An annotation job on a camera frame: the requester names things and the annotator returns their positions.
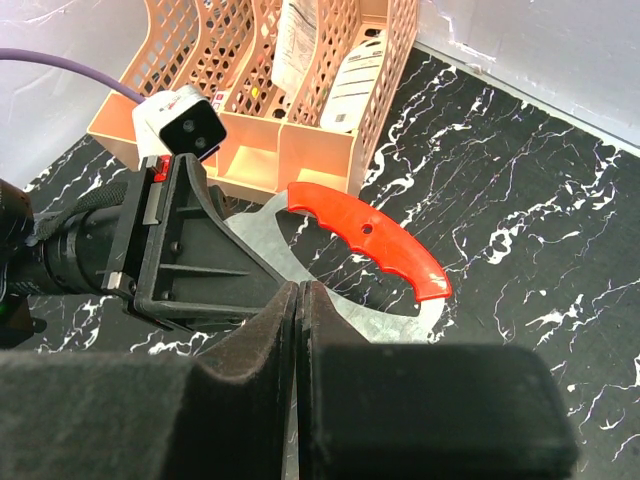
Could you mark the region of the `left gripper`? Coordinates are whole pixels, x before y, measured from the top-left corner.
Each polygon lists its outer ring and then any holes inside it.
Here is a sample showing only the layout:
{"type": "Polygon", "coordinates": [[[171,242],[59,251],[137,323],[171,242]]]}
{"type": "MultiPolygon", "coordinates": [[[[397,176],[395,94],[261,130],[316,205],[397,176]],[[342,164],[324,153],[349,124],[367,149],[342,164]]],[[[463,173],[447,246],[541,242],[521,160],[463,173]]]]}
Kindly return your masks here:
{"type": "Polygon", "coordinates": [[[285,280],[226,224],[225,205],[194,155],[148,157],[129,181],[40,219],[29,292],[115,296],[166,331],[234,330],[285,280]]]}

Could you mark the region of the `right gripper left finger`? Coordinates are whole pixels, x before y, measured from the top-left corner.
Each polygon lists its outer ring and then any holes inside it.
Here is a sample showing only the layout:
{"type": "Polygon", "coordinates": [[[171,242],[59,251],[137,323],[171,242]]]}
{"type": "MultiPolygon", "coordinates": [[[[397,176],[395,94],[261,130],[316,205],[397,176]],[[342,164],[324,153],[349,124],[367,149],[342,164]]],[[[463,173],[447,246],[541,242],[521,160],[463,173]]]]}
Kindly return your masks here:
{"type": "Polygon", "coordinates": [[[297,287],[196,357],[5,352],[5,479],[279,479],[297,287]]]}

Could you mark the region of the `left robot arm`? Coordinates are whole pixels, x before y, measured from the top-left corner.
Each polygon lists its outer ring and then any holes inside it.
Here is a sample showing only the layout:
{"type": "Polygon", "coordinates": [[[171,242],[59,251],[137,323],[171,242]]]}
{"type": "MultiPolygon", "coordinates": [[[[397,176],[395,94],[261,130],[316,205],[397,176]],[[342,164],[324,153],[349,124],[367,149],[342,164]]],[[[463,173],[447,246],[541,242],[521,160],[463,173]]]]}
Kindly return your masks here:
{"type": "Polygon", "coordinates": [[[3,192],[3,296],[113,296],[165,331],[224,331],[260,313],[284,282],[231,230],[224,193],[191,154],[151,156],[130,180],[50,215],[3,192]]]}

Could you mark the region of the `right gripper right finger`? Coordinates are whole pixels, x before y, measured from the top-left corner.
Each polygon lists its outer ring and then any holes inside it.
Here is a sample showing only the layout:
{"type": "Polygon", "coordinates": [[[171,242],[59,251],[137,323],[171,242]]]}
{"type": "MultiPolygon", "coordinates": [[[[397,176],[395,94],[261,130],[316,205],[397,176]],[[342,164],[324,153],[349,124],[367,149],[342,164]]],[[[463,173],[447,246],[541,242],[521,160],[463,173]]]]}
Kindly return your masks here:
{"type": "Polygon", "coordinates": [[[297,306],[303,479],[567,479],[578,446],[533,351],[372,343],[306,281],[297,306]]]}

